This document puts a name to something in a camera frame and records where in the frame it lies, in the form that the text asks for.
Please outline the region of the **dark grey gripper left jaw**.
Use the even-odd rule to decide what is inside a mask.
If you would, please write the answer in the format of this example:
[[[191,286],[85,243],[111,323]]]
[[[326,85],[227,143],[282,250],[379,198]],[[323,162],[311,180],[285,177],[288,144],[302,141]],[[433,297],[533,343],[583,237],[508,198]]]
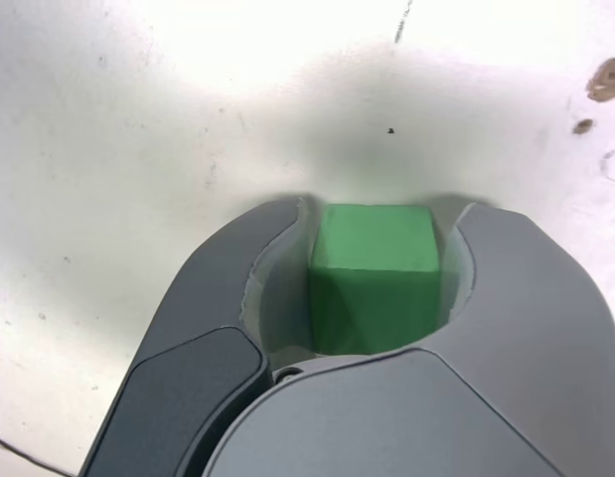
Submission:
[[[257,206],[185,261],[164,295],[87,458],[84,476],[199,476],[228,427],[313,356],[308,263],[317,208]]]

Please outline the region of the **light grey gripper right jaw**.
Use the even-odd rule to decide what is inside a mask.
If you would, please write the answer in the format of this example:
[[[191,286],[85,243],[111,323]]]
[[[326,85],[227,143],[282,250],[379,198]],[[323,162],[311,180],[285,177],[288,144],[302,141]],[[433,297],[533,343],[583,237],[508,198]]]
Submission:
[[[446,242],[439,330],[294,366],[209,476],[615,476],[615,323],[527,217],[472,204]]]

